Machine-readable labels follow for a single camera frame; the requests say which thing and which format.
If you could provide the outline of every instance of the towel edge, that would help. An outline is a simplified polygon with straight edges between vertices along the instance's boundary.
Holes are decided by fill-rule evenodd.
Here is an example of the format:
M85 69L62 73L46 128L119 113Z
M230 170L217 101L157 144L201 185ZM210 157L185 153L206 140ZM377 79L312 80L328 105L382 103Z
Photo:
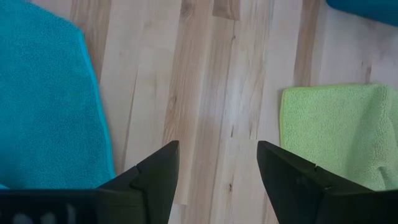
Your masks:
M112 152L112 145L111 145L111 137L109 134L108 125L106 123L106 118L105 118L105 114L103 111L103 106L102 106L101 97L100 97L100 90L98 88L98 82L97 82L97 79L95 76L93 66L91 64L90 56L88 55L84 35L83 35L82 31L80 31L80 30L78 31L78 40L80 43L80 49L81 49L83 58L85 60L87 69L90 74L91 82L93 84L93 91L94 91L94 95L96 98L97 112L98 112L99 120L104 129L104 137L105 137L105 144L106 144L106 152L105 152L106 163L108 166L109 176L111 179L113 179L113 178L115 178L116 174L114 171L114 164L113 164L113 155L112 155L113 152Z

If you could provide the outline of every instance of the green microfiber cloth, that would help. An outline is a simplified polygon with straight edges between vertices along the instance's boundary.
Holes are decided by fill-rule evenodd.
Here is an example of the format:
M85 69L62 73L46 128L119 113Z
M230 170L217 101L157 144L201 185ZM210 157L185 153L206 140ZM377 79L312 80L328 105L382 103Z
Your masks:
M372 190L398 189L398 94L386 85L285 90L281 147Z

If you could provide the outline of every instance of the blue microfiber cloth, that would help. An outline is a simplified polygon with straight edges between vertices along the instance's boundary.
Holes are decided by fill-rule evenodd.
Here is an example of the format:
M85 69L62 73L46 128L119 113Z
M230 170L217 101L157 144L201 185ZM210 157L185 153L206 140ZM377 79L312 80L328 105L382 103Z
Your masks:
M82 32L31 3L0 0L0 184L92 189L114 176Z

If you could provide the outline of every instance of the light wood plank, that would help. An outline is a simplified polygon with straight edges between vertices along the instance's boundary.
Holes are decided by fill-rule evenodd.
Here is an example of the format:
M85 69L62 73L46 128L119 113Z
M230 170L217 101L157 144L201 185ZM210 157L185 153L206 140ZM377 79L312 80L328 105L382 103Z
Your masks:
M240 5L240 0L214 0L213 16L238 21Z
M295 86L311 85L312 60L319 8L319 0L303 0L294 66Z
M210 221L233 27L234 22L231 20L219 17L211 19L210 48L201 94L195 162L191 178L192 193L187 205L185 223Z
M173 56L164 49L141 50L124 170L162 147Z
M398 87L398 29L327 8L319 85L381 82Z
M257 139L273 2L242 0L235 22L223 123L231 138Z
M302 2L276 1L267 48L266 79L258 140L279 144L279 106L283 89L293 85Z
M229 139L215 189L211 223L264 223L272 220L257 160L257 141Z
M72 0L70 19L84 33L91 64L101 79L111 0Z
M111 133L116 173L124 170L132 99L136 85L145 0L113 0L99 83Z
M373 23L327 7L318 85L368 82Z
M182 204L188 200L211 3L211 0L183 0L178 25L163 143L180 141L175 202Z
M181 0L147 0L125 169L162 147Z
M31 0L31 2L66 20L70 19L72 0Z

